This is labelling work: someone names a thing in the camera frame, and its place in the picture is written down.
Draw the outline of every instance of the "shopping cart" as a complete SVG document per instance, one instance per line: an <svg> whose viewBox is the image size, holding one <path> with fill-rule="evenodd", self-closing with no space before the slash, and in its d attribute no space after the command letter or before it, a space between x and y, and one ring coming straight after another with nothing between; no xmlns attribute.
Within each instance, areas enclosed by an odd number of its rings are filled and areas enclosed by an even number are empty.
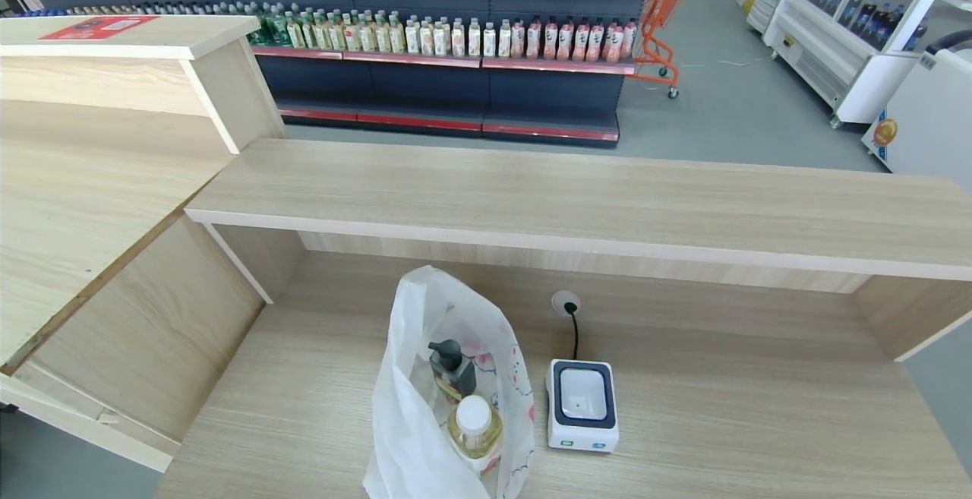
<svg viewBox="0 0 972 499"><path fill-rule="evenodd" d="M628 74L636 80L656 81L669 86L669 98L678 97L678 67L674 65L674 51L662 42L655 32L665 28L679 0L645 0L642 14L642 46L635 52L635 73ZM644 67L660 64L658 76L645 76Z"/></svg>

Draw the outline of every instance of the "plastic bag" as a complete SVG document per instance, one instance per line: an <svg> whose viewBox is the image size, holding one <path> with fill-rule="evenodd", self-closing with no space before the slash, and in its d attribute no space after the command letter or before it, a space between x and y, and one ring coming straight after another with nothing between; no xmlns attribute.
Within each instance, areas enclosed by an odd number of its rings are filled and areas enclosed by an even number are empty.
<svg viewBox="0 0 972 499"><path fill-rule="evenodd" d="M476 394L503 417L503 454L480 478L455 454L449 405L428 364L430 341L453 339L476 367ZM513 499L534 453L534 395L510 323L488 299L437 268L399 281L388 346L371 395L371 499Z"/></svg>

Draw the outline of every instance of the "black cable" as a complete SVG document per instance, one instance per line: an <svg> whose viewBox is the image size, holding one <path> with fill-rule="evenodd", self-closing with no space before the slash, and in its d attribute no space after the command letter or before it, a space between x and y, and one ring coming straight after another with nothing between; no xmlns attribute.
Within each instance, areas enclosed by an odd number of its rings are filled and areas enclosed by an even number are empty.
<svg viewBox="0 0 972 499"><path fill-rule="evenodd" d="M563 303L563 309L566 312L568 312L568 315L570 315L570 320L573 321L573 359L572 360L577 360L577 340L579 339L580 336L580 334L577 333L577 316L574 315L574 313L577 312L577 305L574 305L573 302Z"/></svg>

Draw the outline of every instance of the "floor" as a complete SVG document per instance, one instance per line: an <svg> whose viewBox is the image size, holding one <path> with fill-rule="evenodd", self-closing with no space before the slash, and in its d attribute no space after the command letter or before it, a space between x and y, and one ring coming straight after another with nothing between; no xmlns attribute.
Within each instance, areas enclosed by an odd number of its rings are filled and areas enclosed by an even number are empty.
<svg viewBox="0 0 972 499"><path fill-rule="evenodd" d="M860 128L832 130L826 105L744 23L735 0L683 0L664 38L683 66L681 95L629 81L616 150L291 126L292 138L385 144L611 153L884 171L861 145ZM945 436L972 474L972 321L905 363ZM0 413L4 499L152 497L159 474L27 415Z"/></svg>

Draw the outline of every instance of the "sticker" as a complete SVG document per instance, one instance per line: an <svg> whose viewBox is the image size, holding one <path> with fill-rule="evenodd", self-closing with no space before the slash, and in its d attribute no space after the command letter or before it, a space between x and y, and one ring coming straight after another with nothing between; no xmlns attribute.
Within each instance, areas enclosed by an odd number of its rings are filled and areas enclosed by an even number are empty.
<svg viewBox="0 0 972 499"><path fill-rule="evenodd" d="M41 36L41 39L51 41L54 39L108 39L120 32L135 28L140 24L154 21L159 15L105 15L105 17L95 17L73 24L67 28L62 28L56 32Z"/></svg>

